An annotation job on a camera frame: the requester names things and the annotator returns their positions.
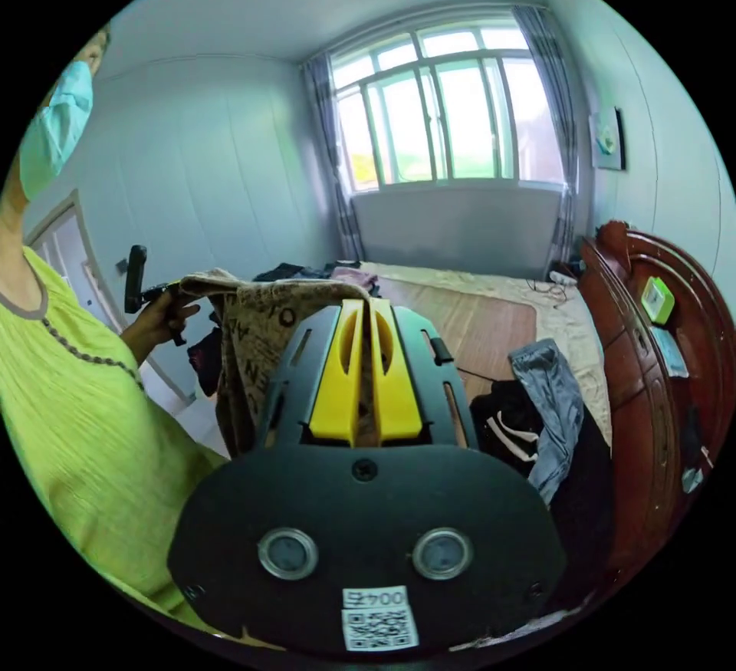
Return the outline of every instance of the door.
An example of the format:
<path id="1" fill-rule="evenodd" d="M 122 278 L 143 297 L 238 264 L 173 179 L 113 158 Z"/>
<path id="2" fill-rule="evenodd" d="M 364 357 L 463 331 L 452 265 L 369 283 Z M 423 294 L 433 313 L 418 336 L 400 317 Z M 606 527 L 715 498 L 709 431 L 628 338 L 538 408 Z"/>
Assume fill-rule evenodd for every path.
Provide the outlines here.
<path id="1" fill-rule="evenodd" d="M 116 334 L 125 328 L 125 321 L 114 312 L 115 307 L 105 297 L 92 272 L 90 254 L 73 206 L 52 221 L 29 246 L 69 284 L 80 306 Z M 189 404 L 148 362 L 140 366 L 140 376 L 151 400 L 171 415 L 178 416 Z"/>

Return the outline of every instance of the wooden headboard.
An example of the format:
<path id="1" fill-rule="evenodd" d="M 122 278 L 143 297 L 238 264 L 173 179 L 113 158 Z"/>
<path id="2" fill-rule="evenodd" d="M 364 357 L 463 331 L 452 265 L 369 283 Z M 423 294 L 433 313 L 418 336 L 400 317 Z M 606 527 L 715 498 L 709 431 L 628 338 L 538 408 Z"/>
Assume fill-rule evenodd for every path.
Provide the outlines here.
<path id="1" fill-rule="evenodd" d="M 580 293 L 605 352 L 613 428 L 616 540 L 610 581 L 621 585 L 661 548 L 698 491 L 682 489 L 680 435 L 697 409 L 706 475 L 736 403 L 736 334 L 726 304 L 687 253 L 650 234 L 609 222 L 581 252 Z M 649 277 L 675 296 L 664 328 L 677 340 L 690 377 L 670 377 L 649 332 L 641 298 Z"/>

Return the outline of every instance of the curtain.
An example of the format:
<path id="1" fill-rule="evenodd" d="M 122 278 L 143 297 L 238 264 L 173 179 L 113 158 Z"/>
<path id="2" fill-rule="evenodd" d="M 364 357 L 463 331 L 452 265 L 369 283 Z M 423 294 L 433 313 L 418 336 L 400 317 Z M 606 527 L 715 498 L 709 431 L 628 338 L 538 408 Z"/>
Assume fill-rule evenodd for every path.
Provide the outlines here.
<path id="1" fill-rule="evenodd" d="M 330 186 L 340 231 L 340 244 L 345 259 L 363 260 L 363 243 L 360 240 L 353 200 L 345 193 L 340 180 L 340 140 L 338 134 L 337 102 L 332 89 L 330 59 L 318 55 L 304 65 L 307 89 L 319 120 L 327 159 L 330 164 Z"/>
<path id="2" fill-rule="evenodd" d="M 570 94 L 570 77 L 557 43 L 550 14 L 536 6 L 514 6 L 514 17 L 544 86 L 552 123 L 560 145 L 564 186 L 560 196 L 557 224 L 544 266 L 544 277 L 549 275 L 554 261 L 568 262 L 573 247 L 575 208 L 577 200 L 577 122 Z"/>

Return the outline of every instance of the label sticker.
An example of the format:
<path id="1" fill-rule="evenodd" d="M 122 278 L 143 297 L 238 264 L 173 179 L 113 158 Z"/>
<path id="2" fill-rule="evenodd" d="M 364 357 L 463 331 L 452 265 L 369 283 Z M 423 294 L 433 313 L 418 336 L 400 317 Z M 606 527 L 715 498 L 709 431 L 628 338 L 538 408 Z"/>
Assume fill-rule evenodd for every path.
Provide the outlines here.
<path id="1" fill-rule="evenodd" d="M 419 645 L 406 587 L 343 589 L 342 614 L 348 650 L 385 653 Z"/>

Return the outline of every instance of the window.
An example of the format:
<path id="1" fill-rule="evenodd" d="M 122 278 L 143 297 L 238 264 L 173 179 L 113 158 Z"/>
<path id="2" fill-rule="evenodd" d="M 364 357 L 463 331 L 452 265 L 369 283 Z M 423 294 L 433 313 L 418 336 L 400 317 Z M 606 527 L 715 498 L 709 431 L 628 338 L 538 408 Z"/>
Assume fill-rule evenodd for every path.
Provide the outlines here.
<path id="1" fill-rule="evenodd" d="M 332 69 L 354 192 L 564 181 L 544 86 L 510 15 L 397 35 Z"/>
<path id="2" fill-rule="evenodd" d="M 519 178 L 561 183 L 564 175 L 559 145 L 534 61 L 531 58 L 504 58 L 502 62 L 514 107 Z"/>

